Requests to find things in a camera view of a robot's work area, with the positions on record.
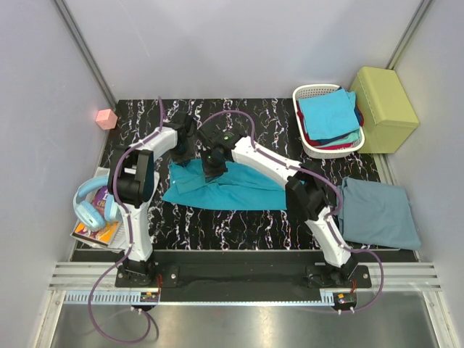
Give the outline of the teal t shirt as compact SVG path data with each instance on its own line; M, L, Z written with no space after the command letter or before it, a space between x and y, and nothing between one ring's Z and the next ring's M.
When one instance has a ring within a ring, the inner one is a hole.
M228 171L207 180L202 161L169 166L170 186L162 200L204 210L285 210L286 194L275 181L258 171L227 162Z

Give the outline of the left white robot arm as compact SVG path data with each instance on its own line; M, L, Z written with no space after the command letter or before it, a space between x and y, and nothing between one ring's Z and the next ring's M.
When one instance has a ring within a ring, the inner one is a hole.
M130 146L120 146L109 170L108 189L122 216L125 244L116 262L119 287L147 287L162 283L156 270L148 227L148 209L160 174L155 161L168 153L180 166L194 158L191 137L196 131L194 117L187 114L164 120L146 138Z

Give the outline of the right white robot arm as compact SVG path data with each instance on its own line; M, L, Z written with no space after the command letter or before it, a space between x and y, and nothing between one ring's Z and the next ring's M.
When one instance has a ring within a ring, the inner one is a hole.
M358 261L339 232L329 207L325 187L335 186L307 165L282 157L259 145L240 131L201 128L202 164L207 178L228 171L227 162L250 167L283 187L287 210L312 232L326 263L325 269L310 275L320 286L345 287L355 279Z

